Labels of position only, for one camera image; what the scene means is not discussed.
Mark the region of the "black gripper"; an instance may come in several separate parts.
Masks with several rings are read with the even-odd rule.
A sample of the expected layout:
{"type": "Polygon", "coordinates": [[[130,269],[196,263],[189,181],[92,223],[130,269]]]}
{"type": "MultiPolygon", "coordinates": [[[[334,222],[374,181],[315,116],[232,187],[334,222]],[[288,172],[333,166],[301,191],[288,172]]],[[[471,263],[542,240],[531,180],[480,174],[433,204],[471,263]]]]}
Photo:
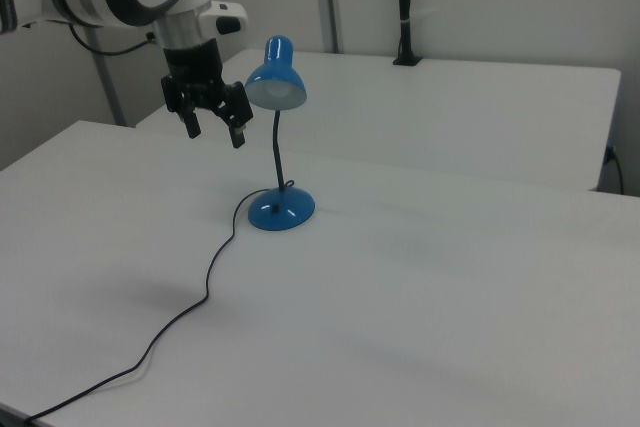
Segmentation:
{"type": "Polygon", "coordinates": [[[222,61],[215,39],[186,49],[163,49],[169,73],[161,79],[165,105],[186,127],[190,139],[201,133],[195,107],[212,110],[228,127],[232,146],[245,144],[253,118],[244,84],[222,81],[222,61]]]}

